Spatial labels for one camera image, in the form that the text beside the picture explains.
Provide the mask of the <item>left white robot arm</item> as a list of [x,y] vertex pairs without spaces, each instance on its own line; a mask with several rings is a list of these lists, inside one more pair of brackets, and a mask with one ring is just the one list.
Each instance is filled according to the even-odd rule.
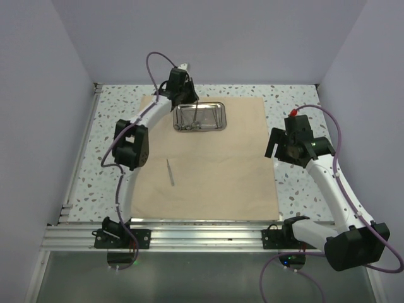
[[115,193],[119,223],[109,233],[109,240],[116,247],[126,247],[134,239],[127,226],[130,216],[124,212],[130,199],[120,193],[122,187],[134,185],[140,168],[148,160],[149,131],[178,105],[193,104],[198,100],[187,68],[176,66],[171,69],[168,80],[156,89],[151,101],[136,116],[130,120],[120,119],[116,123],[114,140],[101,161],[103,168],[117,167],[121,173]]

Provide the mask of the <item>steel surgical scissors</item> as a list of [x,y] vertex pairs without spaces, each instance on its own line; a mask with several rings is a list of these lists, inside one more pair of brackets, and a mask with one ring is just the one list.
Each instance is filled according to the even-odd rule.
[[185,125],[185,130],[190,131],[192,130],[192,124],[194,120],[194,109],[193,108],[185,108],[183,111],[183,116],[184,116],[184,125]]

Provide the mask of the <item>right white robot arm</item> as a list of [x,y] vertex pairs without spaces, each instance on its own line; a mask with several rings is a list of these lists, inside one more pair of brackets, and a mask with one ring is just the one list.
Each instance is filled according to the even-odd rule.
[[278,239],[287,247],[301,242],[322,251],[336,271],[379,261],[390,231],[364,210],[347,180],[333,166],[336,151],[325,137],[315,137],[306,115],[287,117],[285,129],[273,128],[267,158],[304,168],[327,203],[335,227],[325,227],[307,216],[284,220]]

